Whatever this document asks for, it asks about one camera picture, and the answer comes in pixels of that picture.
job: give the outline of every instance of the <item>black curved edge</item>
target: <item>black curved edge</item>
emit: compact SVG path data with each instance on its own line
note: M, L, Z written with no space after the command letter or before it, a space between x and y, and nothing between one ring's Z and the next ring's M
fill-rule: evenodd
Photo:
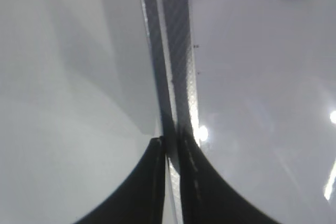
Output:
M160 224L164 187L164 139L153 138L128 178L77 224Z
M192 136L186 132L180 136L178 154L184 224L278 224L221 178Z

